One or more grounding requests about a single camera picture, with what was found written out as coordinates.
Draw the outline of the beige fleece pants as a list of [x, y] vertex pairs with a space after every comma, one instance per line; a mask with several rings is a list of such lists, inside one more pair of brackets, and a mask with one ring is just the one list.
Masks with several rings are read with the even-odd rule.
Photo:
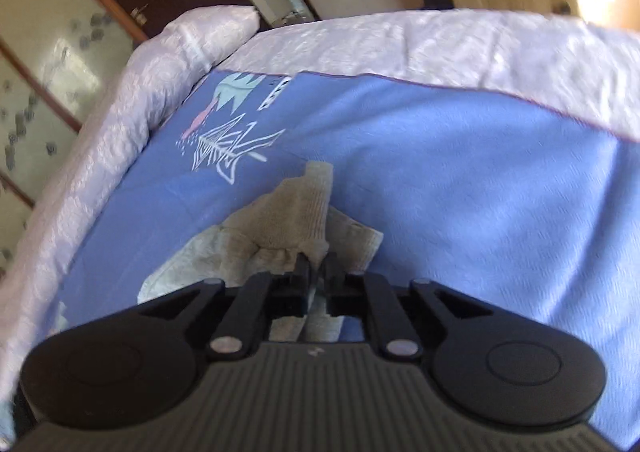
[[346, 272], [363, 274], [384, 235], [332, 207], [332, 189], [333, 167], [309, 161], [300, 177], [283, 180], [181, 245], [144, 280], [137, 302], [211, 277], [235, 287], [259, 272], [291, 272], [300, 253], [314, 271], [333, 251]]

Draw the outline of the blue printed bed sheet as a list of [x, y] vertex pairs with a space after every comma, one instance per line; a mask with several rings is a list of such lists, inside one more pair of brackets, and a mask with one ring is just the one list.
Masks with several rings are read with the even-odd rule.
[[333, 168], [332, 205], [383, 234], [374, 272], [434, 279], [585, 340], [608, 370], [594, 426], [638, 440], [639, 146], [499, 93], [212, 72], [96, 219], [54, 325], [135, 305], [189, 239], [311, 160]]

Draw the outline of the wooden wardrobe with glass panels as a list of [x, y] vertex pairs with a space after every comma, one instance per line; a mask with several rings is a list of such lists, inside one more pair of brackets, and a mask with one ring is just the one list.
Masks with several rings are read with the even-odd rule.
[[1, 0], [1, 270], [137, 43], [98, 0]]

